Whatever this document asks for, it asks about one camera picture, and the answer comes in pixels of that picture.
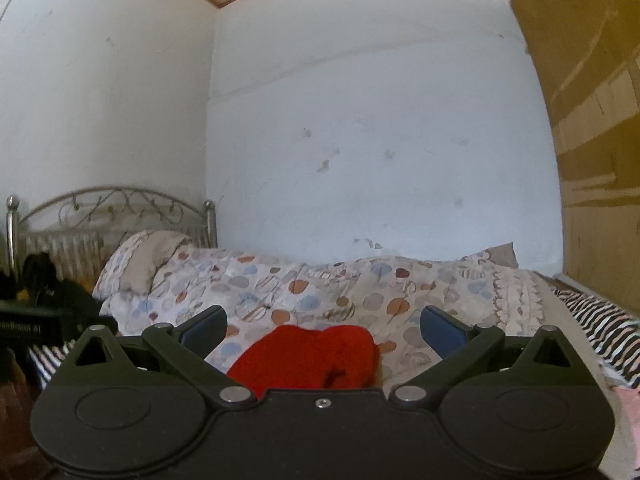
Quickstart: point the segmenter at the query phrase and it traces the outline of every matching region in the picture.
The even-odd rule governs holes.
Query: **comforter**
[[[123,335],[139,335],[155,322],[178,325],[219,304],[228,318],[226,338],[207,361],[223,372],[279,325],[356,324],[380,348],[388,390],[439,361],[420,336],[420,311],[428,304],[469,325],[495,323],[508,335],[537,330],[543,313],[532,275],[488,258],[487,252],[452,262],[390,256],[313,266],[184,245],[158,269],[148,294],[112,291],[102,313],[118,321]],[[126,259],[121,254],[106,272],[119,272]]]

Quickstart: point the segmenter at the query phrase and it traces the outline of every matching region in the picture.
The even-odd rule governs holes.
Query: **bed frame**
[[[142,187],[77,189],[20,215],[20,200],[6,201],[6,241],[10,272],[19,282],[28,254],[49,252],[60,278],[97,275],[121,241],[144,229],[188,234],[199,247],[218,246],[215,206],[197,208],[170,194]]]

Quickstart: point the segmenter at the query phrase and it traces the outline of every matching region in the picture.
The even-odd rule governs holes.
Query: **pillow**
[[[173,231],[156,231],[150,234],[130,257],[120,279],[120,290],[148,294],[158,269],[188,240],[186,235]]]
[[[98,277],[94,288],[94,298],[97,300],[106,300],[120,290],[120,281],[124,269],[136,249],[151,236],[152,232],[153,231],[140,231],[139,233],[131,235],[120,244]]]
[[[469,262],[473,264],[482,264],[482,260],[489,261],[494,265],[501,267],[509,267],[511,269],[518,268],[516,253],[513,251],[513,242],[510,244],[489,247],[479,253],[470,254],[464,258],[460,258],[461,262]]]
[[[513,242],[496,247],[489,247],[486,252],[489,253],[489,261],[492,264],[511,267],[511,269],[518,268],[516,253],[513,251]]]

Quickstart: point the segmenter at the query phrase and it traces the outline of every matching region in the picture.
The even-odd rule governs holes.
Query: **wooden panel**
[[[564,272],[640,312],[640,0],[512,0],[558,155]]]

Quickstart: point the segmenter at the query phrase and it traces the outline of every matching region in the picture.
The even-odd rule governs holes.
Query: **brass bedpost knob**
[[[20,199],[17,195],[10,195],[9,198],[6,199],[6,208],[10,211],[16,211],[19,205]]]

